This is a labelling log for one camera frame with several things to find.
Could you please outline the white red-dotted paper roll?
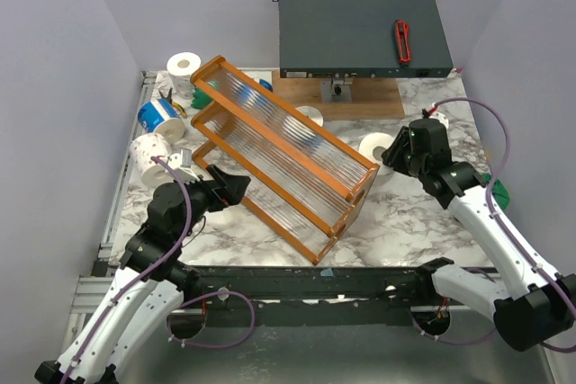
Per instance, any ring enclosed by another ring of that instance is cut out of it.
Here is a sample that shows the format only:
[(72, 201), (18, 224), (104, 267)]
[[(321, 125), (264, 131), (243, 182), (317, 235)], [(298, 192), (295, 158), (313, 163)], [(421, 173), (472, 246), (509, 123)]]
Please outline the white red-dotted paper roll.
[(358, 146), (358, 152), (379, 166), (378, 175), (390, 175), (392, 169), (383, 163), (383, 152), (393, 143), (394, 137), (383, 132), (369, 133)]

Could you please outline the green paper roll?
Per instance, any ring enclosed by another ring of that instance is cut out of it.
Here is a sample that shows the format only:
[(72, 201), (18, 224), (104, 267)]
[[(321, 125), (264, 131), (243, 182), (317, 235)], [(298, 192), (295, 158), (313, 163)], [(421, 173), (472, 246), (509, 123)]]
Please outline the green paper roll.
[(497, 179), (491, 189), (492, 196), (498, 206), (505, 210), (510, 204), (510, 196), (507, 188), (503, 185), (500, 179)]

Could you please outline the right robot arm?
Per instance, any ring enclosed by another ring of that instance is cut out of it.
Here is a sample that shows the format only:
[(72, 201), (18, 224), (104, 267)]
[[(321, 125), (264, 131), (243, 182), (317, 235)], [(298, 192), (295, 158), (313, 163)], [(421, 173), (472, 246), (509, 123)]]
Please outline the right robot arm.
[(424, 118), (402, 127), (382, 161), (394, 172), (418, 179), (472, 235), (500, 276), (490, 281), (450, 259), (437, 258), (418, 269), (413, 286), (420, 302), (460, 302), (488, 318), (501, 338), (520, 352), (573, 326), (574, 275), (559, 274), (510, 226), (481, 174), (470, 163), (453, 160), (440, 121)]

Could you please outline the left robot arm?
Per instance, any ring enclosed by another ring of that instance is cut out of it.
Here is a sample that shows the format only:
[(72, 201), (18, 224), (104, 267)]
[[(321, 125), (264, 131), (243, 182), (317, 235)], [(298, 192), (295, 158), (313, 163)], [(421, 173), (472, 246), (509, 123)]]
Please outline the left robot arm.
[(156, 327), (178, 307), (206, 299), (199, 273), (180, 262), (184, 240), (208, 212), (241, 203), (245, 175), (208, 165), (209, 179), (177, 175), (153, 192), (147, 218), (125, 246), (121, 265), (76, 340), (34, 374), (39, 383), (115, 383)]

